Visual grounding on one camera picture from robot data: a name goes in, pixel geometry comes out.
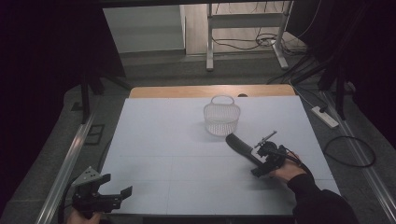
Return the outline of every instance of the table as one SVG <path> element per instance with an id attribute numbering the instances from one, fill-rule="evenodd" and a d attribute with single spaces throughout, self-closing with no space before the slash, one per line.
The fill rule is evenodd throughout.
<path id="1" fill-rule="evenodd" d="M 202 109 L 214 93 L 249 95 L 234 98 L 242 109 L 235 134 L 253 146 L 277 129 L 271 140 L 293 148 L 311 168 L 320 188 L 339 192 L 292 87 L 136 88 L 125 101 L 102 170 L 112 174 L 112 181 L 100 188 L 101 193 L 134 186 L 132 197 L 113 213 L 291 215 L 294 195 L 285 185 L 251 175 L 254 164 L 231 150 L 224 137 L 205 131 Z"/>

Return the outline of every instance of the white power strip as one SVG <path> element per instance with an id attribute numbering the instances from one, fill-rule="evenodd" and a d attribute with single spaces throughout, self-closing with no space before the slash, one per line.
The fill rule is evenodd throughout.
<path id="1" fill-rule="evenodd" d="M 327 124 L 330 128 L 335 128 L 338 126 L 338 122 L 335 121 L 332 117 L 330 117 L 326 112 L 320 113 L 320 107 L 315 106 L 314 108 L 311 109 L 314 114 L 316 114 L 323 122 Z"/>

